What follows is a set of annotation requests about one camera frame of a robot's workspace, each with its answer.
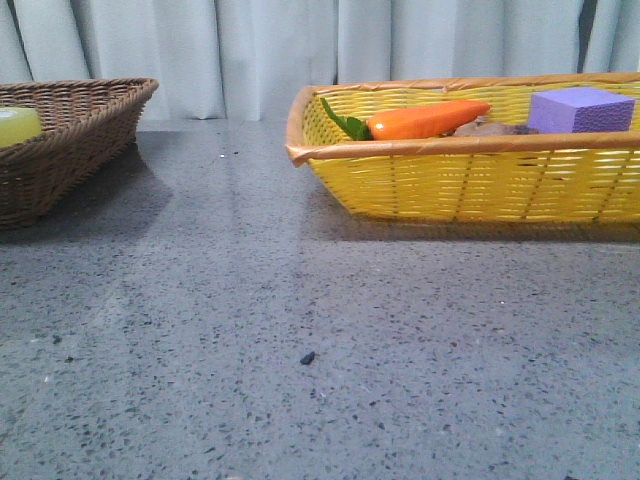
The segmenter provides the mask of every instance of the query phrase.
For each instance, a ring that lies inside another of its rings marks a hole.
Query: wicker basket
[[[0,106],[34,107],[43,133],[0,148],[0,229],[31,225],[135,140],[150,78],[0,85]]]
[[[640,99],[640,73],[447,78],[303,88],[286,147],[354,214],[402,221],[640,221],[640,102],[628,132],[349,141],[339,115],[458,98],[492,105],[489,120],[526,123],[534,92],[594,86]]]

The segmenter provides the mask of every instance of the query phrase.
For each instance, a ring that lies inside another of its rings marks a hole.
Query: purple cube
[[[537,92],[527,125],[540,133],[626,131],[634,105],[631,97],[593,87]]]

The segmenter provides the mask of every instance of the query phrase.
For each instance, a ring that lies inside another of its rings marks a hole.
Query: toy carrot
[[[489,111],[479,100],[450,100],[423,107],[383,110],[362,121],[336,115],[321,98],[327,115],[353,140],[427,138],[449,132]]]

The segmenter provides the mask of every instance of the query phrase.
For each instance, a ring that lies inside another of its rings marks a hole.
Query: curtain fold
[[[283,118],[306,84],[635,71],[639,20],[635,0],[0,0],[0,82],[148,76],[148,120]]]

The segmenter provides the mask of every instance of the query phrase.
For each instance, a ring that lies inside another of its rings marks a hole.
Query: speckled granite surface
[[[640,478],[637,230],[356,219],[282,143],[145,126],[0,233],[0,478]]]

